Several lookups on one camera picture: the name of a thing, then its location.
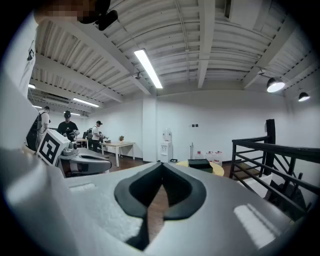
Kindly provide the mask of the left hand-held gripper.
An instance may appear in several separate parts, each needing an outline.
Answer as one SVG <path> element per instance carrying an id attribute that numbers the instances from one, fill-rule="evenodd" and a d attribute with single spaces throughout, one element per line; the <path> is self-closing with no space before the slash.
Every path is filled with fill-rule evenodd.
<path id="1" fill-rule="evenodd" d="M 61 155 L 64 177 L 97 175 L 108 172 L 112 167 L 105 157 L 94 152 L 79 152 L 75 142 L 52 129 L 45 131 L 36 153 L 49 166 L 56 166 Z"/>

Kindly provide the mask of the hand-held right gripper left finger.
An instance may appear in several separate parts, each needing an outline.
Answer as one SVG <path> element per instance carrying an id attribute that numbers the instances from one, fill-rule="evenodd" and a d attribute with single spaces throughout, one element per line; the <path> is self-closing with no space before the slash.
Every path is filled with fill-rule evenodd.
<path id="1" fill-rule="evenodd" d="M 162 184 L 162 167 L 155 162 L 64 181 L 95 224 L 120 244 L 144 253 L 150 244 L 148 208 Z"/>

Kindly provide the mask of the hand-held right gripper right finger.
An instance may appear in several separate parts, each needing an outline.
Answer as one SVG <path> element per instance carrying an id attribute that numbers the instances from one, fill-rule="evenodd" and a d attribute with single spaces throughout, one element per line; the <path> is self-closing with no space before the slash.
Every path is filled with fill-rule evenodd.
<path id="1" fill-rule="evenodd" d="M 191 217 L 166 220 L 147 255 L 271 256 L 293 237 L 290 218 L 256 193 L 226 177 L 173 167 L 202 182 L 206 198 Z"/>

